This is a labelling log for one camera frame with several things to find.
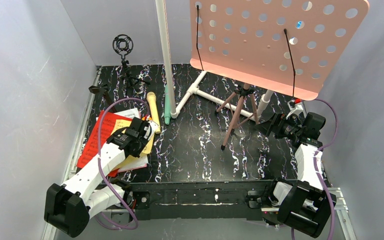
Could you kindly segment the pink music stand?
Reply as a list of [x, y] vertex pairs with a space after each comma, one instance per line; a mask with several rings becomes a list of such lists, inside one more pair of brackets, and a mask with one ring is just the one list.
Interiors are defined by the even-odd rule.
[[[324, 82], [368, 14], [366, 0], [192, 0], [197, 69], [301, 100]], [[296, 28], [302, 21], [303, 27]]]

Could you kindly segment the yellow sheet music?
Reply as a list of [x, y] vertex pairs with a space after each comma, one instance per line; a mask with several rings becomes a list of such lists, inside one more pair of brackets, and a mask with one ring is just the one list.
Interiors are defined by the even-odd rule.
[[[130, 123], [131, 121], [129, 120], [117, 119], [115, 121], [114, 129], [111, 133], [113, 134], [116, 130], [128, 127]], [[117, 173], [121, 173], [145, 167], [148, 164], [148, 155], [152, 151], [153, 142], [154, 136], [152, 136], [152, 138], [148, 141], [144, 150], [141, 152], [140, 157], [129, 156], [123, 162], [118, 164], [114, 170], [116, 170]]]

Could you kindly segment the black tripod shock mount stand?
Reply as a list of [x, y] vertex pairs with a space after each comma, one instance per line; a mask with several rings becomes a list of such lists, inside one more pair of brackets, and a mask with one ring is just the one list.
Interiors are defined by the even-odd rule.
[[123, 75], [120, 77], [120, 81], [125, 87], [123, 92], [125, 98], [127, 98], [129, 94], [133, 93], [137, 84], [143, 83], [146, 86], [151, 84], [149, 80], [135, 77], [131, 72], [131, 68], [129, 66], [130, 62], [126, 59], [126, 56], [129, 55], [134, 48], [134, 43], [130, 36], [126, 34], [117, 35], [112, 41], [112, 48], [121, 58], [121, 70]]

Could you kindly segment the red folder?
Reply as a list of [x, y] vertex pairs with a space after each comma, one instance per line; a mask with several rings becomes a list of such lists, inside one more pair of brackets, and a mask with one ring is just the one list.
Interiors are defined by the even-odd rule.
[[77, 161], [76, 166], [78, 169], [84, 168], [98, 154], [98, 130], [103, 113], [104, 111], [102, 110]]

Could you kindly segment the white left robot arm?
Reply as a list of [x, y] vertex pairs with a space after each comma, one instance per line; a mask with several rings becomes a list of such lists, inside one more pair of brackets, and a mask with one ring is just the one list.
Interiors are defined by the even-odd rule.
[[78, 173], [46, 192], [44, 220], [72, 238], [80, 235], [90, 219], [108, 207], [124, 202], [126, 189], [108, 183], [97, 190], [108, 174], [128, 157], [139, 157], [154, 136], [158, 124], [133, 118], [130, 125], [114, 131], [100, 151]]

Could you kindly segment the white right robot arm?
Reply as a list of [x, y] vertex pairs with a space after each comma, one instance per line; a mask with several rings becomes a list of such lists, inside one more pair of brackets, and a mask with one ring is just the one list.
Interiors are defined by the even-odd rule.
[[279, 207], [277, 220], [312, 238], [324, 229], [337, 198], [323, 186], [321, 174], [321, 147], [318, 140], [325, 117], [309, 112], [303, 123], [297, 118], [275, 113], [269, 120], [255, 126], [265, 136], [288, 139], [296, 148], [296, 182], [276, 179], [269, 194], [270, 201]]

